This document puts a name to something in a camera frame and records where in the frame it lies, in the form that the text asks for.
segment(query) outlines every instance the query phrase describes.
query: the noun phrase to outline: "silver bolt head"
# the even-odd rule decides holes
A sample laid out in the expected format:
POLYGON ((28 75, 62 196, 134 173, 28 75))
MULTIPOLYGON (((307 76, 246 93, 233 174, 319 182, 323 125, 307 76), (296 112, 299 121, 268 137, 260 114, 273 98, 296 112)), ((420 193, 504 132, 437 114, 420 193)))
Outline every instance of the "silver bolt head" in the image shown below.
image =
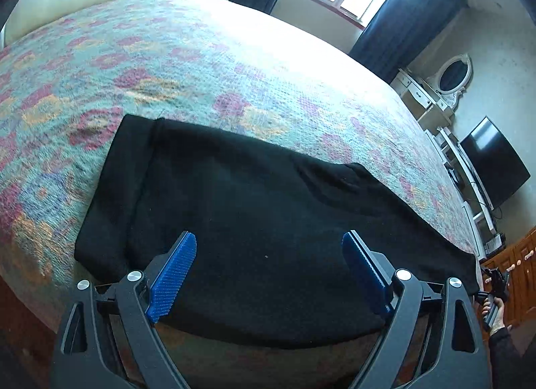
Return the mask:
POLYGON ((141 279, 141 273, 139 271, 131 271, 127 276, 127 279, 129 279, 131 282, 137 282, 139 279, 141 279))
POLYGON ((406 269, 399 269, 397 271, 397 277, 400 280, 409 280, 409 279, 411 279, 411 273, 406 269))
POLYGON ((76 287, 78 289, 80 289, 81 291, 83 291, 84 289, 89 288, 89 280, 80 280, 78 282, 78 285, 76 285, 76 287))
POLYGON ((449 279, 449 283, 451 286, 454 286, 455 288, 461 288, 462 287, 462 281, 456 277, 451 277, 449 279))

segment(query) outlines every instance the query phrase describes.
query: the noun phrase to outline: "black sleeve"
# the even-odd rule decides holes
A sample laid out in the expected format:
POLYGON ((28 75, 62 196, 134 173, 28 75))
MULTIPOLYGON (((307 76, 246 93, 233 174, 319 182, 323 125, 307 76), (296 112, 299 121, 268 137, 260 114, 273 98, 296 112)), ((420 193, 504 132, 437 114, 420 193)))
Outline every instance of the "black sleeve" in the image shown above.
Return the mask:
POLYGON ((512 343, 507 328, 489 338, 491 378, 494 389, 518 388, 521 377, 521 356, 512 343))
POLYGON ((532 338, 529 347, 521 359, 523 369, 531 369, 534 375, 533 381, 536 381, 536 336, 532 338))

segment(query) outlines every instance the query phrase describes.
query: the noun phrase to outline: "bed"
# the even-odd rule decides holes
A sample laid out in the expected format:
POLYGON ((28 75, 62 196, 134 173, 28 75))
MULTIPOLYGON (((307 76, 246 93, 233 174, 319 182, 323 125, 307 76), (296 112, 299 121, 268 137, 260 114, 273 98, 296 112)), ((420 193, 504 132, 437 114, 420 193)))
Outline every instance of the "bed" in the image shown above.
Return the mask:
MULTIPOLYGON (((360 162, 453 245, 474 251, 459 195, 419 125, 353 59, 227 1, 114 0, 0 52, 0 275, 51 329, 70 288, 89 277, 74 241, 126 113, 360 162)), ((355 372, 375 340, 294 352, 159 331, 200 387, 214 376, 222 386, 321 387, 355 372)))

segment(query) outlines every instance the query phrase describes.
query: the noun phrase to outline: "human hand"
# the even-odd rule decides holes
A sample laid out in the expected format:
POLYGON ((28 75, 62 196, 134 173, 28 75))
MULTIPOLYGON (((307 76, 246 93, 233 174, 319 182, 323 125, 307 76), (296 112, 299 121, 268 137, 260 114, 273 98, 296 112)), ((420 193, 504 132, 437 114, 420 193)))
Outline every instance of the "human hand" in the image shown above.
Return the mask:
MULTIPOLYGON (((505 322, 503 320, 505 316, 505 304, 500 298, 495 297, 495 305, 498 308, 497 316, 495 317, 495 321, 493 321, 493 324, 491 325, 491 328, 489 330, 489 335, 492 336, 494 333, 496 333, 498 330, 502 329, 505 326, 505 322)), ((486 298, 486 301, 484 301, 484 305, 482 307, 482 316, 485 317, 489 310, 491 309, 491 304, 489 302, 489 298, 486 298)))

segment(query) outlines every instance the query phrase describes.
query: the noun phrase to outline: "wooden cabinet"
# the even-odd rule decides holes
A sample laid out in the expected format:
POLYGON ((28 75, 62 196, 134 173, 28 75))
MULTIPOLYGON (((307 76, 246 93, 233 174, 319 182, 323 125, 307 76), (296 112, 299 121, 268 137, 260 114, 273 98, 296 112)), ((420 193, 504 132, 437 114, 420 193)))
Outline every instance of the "wooden cabinet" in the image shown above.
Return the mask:
POLYGON ((522 306, 521 320, 536 318, 536 250, 533 237, 536 232, 523 238, 514 246, 514 256, 521 261, 519 266, 519 283, 525 291, 525 303, 522 306))
MULTIPOLYGON (((505 325, 516 326, 527 319, 536 319, 536 228, 482 265, 510 272, 510 300, 506 303, 505 325)), ((486 276, 484 290, 491 290, 486 276)))

